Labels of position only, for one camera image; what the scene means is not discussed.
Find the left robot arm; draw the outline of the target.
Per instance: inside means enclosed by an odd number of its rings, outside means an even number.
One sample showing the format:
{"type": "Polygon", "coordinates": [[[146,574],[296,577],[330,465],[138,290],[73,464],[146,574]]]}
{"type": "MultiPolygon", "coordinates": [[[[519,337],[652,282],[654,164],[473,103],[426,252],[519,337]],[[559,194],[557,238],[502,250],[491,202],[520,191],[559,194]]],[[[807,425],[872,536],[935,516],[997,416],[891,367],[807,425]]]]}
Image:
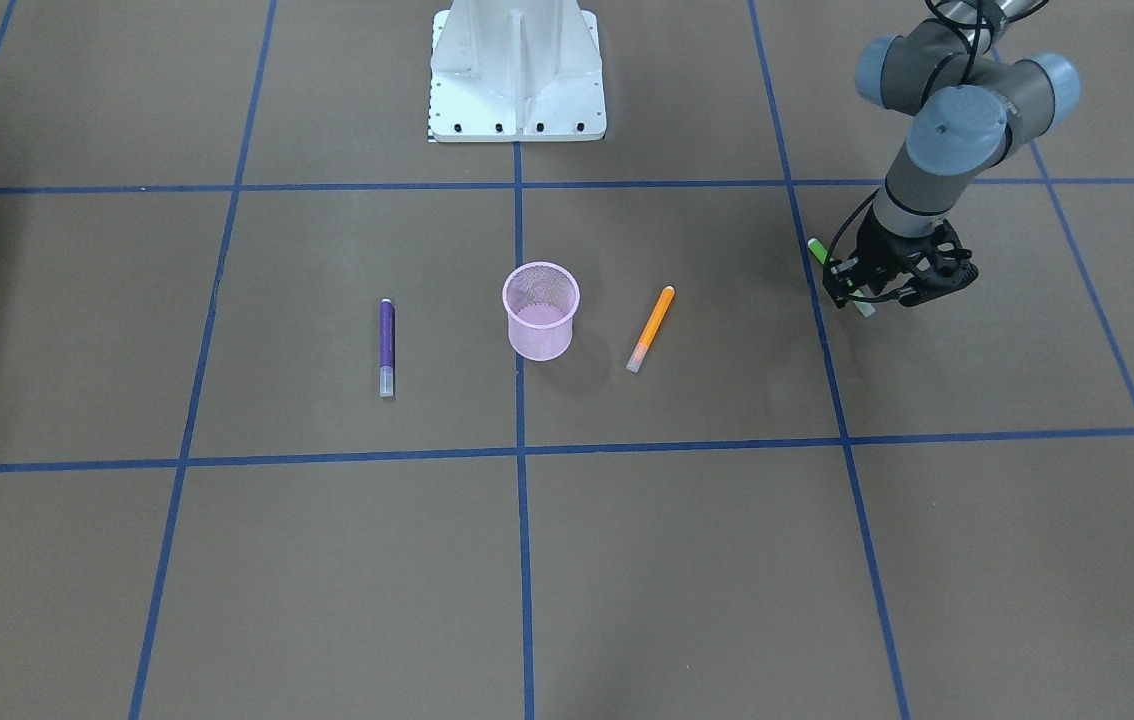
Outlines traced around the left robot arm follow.
{"type": "Polygon", "coordinates": [[[1001,164],[1073,113],[1082,78],[1065,56],[1002,63],[989,50],[1041,1],[931,1],[907,35],[870,42],[858,58],[858,95],[909,117],[881,187],[861,202],[854,249],[826,259],[835,304],[914,307],[965,290],[978,265],[948,220],[979,173],[1001,164]]]}

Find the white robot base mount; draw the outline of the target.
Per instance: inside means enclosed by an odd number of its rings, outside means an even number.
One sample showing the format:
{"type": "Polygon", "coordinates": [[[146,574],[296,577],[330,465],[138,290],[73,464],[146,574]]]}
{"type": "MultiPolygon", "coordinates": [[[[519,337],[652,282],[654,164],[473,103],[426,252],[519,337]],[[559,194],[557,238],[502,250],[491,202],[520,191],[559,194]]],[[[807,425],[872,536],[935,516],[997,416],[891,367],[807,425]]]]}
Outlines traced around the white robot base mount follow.
{"type": "Polygon", "coordinates": [[[431,22],[428,137],[591,142],[607,135],[595,12],[576,1],[452,1],[431,22]]]}

